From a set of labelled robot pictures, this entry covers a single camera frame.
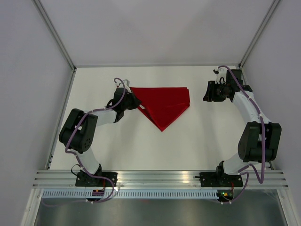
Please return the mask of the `red cloth napkin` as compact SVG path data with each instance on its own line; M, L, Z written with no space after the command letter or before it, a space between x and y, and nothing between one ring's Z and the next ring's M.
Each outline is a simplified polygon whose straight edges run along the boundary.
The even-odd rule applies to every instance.
M131 87L131 91L141 101L139 111L160 131L170 126L190 106L187 87Z

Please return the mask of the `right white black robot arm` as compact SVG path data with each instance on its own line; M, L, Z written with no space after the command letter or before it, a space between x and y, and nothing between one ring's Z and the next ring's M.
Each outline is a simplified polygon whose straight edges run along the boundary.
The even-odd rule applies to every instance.
M265 164L275 160L282 128L273 123L255 101L253 90L243 83L242 71L221 65L213 70L214 81L209 81L203 101L223 102L229 99L239 110L245 128L238 142L238 152L222 161L217 167L215 181L227 185L234 174L242 174L252 168L260 184L264 182Z

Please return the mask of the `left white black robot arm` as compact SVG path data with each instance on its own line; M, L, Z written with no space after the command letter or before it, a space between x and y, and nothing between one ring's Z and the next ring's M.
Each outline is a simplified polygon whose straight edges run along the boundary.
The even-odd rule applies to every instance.
M134 110L141 103L130 89L116 88L113 99L104 108L87 113L77 108L71 110L60 131L59 142L64 144L66 153L75 156L80 166L78 181L99 186L102 180L106 180L91 148L95 130L102 125L119 122L126 110Z

